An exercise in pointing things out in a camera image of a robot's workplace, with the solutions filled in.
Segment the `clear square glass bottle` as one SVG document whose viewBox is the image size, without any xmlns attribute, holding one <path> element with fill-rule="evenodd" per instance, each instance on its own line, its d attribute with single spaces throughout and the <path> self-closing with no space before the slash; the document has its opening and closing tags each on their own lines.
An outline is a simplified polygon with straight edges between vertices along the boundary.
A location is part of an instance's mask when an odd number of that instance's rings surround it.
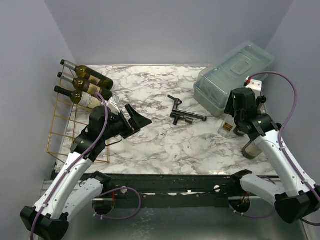
<svg viewBox="0 0 320 240">
<path fill-rule="evenodd" d="M 236 124 L 235 124 L 234 117 L 227 114 L 218 129 L 218 133 L 222 137 L 228 139 L 235 128 L 236 128 Z"/>
</svg>

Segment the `green wine bottle white label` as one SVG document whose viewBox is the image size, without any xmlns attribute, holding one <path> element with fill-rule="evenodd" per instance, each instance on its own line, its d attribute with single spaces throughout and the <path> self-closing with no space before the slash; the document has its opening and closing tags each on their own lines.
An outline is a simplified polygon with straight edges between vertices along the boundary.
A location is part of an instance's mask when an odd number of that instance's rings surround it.
<svg viewBox="0 0 320 240">
<path fill-rule="evenodd" d="M 54 91 L 58 94 L 69 97 L 73 104 L 79 105 L 83 108 L 93 110 L 95 107 L 102 105 L 101 101 L 96 98 L 95 93 L 91 95 L 81 91 L 80 89 L 70 91 L 57 85 L 54 87 Z"/>
</svg>

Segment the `green wine bottle silver neck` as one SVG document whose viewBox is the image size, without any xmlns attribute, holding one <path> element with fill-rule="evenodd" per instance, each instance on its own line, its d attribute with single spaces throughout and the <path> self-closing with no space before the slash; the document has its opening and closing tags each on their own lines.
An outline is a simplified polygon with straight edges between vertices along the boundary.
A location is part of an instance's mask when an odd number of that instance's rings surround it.
<svg viewBox="0 0 320 240">
<path fill-rule="evenodd" d="M 74 71 L 79 78 L 88 80 L 89 82 L 103 87 L 107 90 L 111 90 L 114 86 L 114 81 L 109 77 L 93 70 L 85 65 L 76 65 L 68 60 L 62 59 L 60 64 L 64 67 Z"/>
</svg>

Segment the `green wine bottle brown label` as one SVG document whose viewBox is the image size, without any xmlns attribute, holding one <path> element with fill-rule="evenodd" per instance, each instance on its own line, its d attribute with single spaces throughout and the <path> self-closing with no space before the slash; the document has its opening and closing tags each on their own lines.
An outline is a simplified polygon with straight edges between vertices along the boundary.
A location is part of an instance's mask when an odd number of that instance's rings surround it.
<svg viewBox="0 0 320 240">
<path fill-rule="evenodd" d="M 95 93 L 99 93 L 106 101 L 113 97 L 113 93 L 110 90 L 91 83 L 84 78 L 74 78 L 71 75 L 62 72 L 58 72 L 57 77 L 71 83 L 76 90 L 81 90 L 91 96 L 95 96 Z"/>
</svg>

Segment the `green wine bottle near arm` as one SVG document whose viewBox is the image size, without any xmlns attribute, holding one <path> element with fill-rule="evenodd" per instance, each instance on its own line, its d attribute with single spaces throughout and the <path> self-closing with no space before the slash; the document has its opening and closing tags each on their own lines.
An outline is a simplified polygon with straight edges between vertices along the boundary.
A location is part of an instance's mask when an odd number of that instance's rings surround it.
<svg viewBox="0 0 320 240">
<path fill-rule="evenodd" d="M 262 151 L 259 147 L 255 145 L 253 141 L 249 141 L 241 150 L 242 155 L 249 160 L 255 159 L 259 156 Z"/>
</svg>

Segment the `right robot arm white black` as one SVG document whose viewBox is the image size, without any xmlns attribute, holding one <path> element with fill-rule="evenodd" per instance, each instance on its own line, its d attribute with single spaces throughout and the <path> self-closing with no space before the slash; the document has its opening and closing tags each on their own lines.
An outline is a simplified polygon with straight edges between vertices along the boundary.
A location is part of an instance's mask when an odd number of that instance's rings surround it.
<svg viewBox="0 0 320 240">
<path fill-rule="evenodd" d="M 320 187 L 298 164 L 280 136 L 281 128 L 266 113 L 258 113 L 258 101 L 250 88 L 230 92 L 225 112 L 234 117 L 240 131 L 267 157 L 282 186 L 269 183 L 249 170 L 232 175 L 230 191 L 241 196 L 252 193 L 273 205 L 288 224 L 302 220 L 320 208 Z"/>
</svg>

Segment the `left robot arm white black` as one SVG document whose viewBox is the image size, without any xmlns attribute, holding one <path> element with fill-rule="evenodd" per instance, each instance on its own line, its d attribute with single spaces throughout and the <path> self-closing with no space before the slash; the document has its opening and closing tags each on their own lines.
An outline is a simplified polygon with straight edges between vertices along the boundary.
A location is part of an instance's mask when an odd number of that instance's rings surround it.
<svg viewBox="0 0 320 240">
<path fill-rule="evenodd" d="M 67 160 L 50 187 L 33 206 L 25 206 L 20 212 L 30 239 L 38 236 L 42 240 L 61 240 L 72 217 L 89 201 L 110 194 L 111 185 L 102 173 L 89 178 L 77 192 L 74 188 L 106 148 L 107 140 L 117 136 L 126 139 L 152 123 L 130 104 L 125 108 L 130 119 L 116 107 L 103 105 L 93 109 L 88 125 L 73 141 Z"/>
</svg>

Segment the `clear plastic storage box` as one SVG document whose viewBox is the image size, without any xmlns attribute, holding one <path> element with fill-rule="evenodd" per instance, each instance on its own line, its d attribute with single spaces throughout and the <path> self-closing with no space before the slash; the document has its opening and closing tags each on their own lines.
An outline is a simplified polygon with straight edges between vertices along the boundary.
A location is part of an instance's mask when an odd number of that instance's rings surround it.
<svg viewBox="0 0 320 240">
<path fill-rule="evenodd" d="M 194 99 L 218 118 L 225 111 L 230 92 L 243 87 L 247 77 L 269 71 L 274 62 L 269 52 L 245 41 L 199 73 L 193 85 Z"/>
</svg>

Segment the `dark metal lever corkscrew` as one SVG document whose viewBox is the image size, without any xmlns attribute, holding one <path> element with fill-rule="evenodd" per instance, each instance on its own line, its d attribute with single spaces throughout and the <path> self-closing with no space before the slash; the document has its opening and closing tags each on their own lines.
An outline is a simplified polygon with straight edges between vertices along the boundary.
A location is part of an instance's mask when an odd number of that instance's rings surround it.
<svg viewBox="0 0 320 240">
<path fill-rule="evenodd" d="M 169 99 L 173 100 L 173 107 L 172 107 L 171 113 L 174 112 L 174 113 L 192 118 L 193 120 L 201 120 L 203 122 L 207 121 L 208 117 L 205 115 L 201 115 L 201 114 L 198 114 L 198 113 L 195 113 L 192 111 L 187 111 L 184 109 L 179 109 L 179 106 L 183 103 L 183 101 L 181 99 L 174 97 L 174 96 L 171 96 L 169 94 L 167 95 L 167 97 Z"/>
</svg>

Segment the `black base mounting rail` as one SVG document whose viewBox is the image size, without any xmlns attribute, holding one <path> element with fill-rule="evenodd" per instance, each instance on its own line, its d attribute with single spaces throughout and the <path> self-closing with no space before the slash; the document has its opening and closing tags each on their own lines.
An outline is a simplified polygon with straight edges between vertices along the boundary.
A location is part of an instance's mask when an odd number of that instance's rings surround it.
<svg viewBox="0 0 320 240">
<path fill-rule="evenodd" d="M 90 177 L 104 181 L 103 192 L 128 187 L 115 193 L 115 208 L 227 208 L 229 198 L 242 198 L 245 191 L 231 175 L 160 175 L 85 173 L 79 182 Z"/>
</svg>

